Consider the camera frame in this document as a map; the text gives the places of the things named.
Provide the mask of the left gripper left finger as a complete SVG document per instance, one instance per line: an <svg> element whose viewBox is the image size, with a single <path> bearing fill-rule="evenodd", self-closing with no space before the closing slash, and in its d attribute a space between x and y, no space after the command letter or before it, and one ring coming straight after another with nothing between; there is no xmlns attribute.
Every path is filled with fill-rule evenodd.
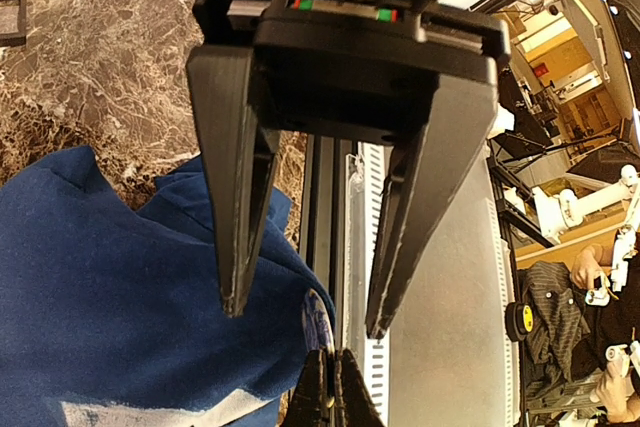
<svg viewBox="0 0 640 427"><path fill-rule="evenodd" d="M248 303L265 229L280 133L251 100L253 51L202 45L186 64L192 111L212 203L221 304L231 318Z"/></svg>

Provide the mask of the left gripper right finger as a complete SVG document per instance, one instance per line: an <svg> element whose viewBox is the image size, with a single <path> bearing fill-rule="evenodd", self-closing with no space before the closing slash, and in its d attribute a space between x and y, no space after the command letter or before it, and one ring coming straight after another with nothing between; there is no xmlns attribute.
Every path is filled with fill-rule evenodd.
<svg viewBox="0 0 640 427"><path fill-rule="evenodd" d="M492 127L497 81L442 75L429 120L390 156L365 317L370 339L389 330L422 254Z"/></svg>

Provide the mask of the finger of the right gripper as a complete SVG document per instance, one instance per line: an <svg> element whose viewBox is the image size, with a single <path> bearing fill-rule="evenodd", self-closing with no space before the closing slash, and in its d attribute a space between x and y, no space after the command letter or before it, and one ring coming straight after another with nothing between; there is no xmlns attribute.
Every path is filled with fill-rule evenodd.
<svg viewBox="0 0 640 427"><path fill-rule="evenodd" d="M354 354L336 352L334 363L334 416L339 427L383 427Z"/></svg>
<svg viewBox="0 0 640 427"><path fill-rule="evenodd" d="M285 427L322 427L330 424L329 361L325 350L313 350L306 359L285 416Z"/></svg>

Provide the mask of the round blue brooch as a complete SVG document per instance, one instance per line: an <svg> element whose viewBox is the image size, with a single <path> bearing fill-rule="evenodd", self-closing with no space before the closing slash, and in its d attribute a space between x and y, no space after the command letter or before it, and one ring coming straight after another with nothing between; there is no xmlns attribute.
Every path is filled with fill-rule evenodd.
<svg viewBox="0 0 640 427"><path fill-rule="evenodd" d="M329 313L323 299L313 289L309 289L304 297L302 327L309 351L318 350L334 354L335 342Z"/></svg>

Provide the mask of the navy blue t-shirt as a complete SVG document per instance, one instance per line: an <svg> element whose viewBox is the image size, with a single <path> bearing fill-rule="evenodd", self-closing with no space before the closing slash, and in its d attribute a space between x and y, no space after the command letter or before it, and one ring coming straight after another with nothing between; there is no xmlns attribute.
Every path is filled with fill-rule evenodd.
<svg viewBox="0 0 640 427"><path fill-rule="evenodd" d="M219 297L202 162L121 201L93 150L26 167L1 189L1 422L5 426L272 426L299 378L302 305L326 289L287 241L271 195L242 316Z"/></svg>

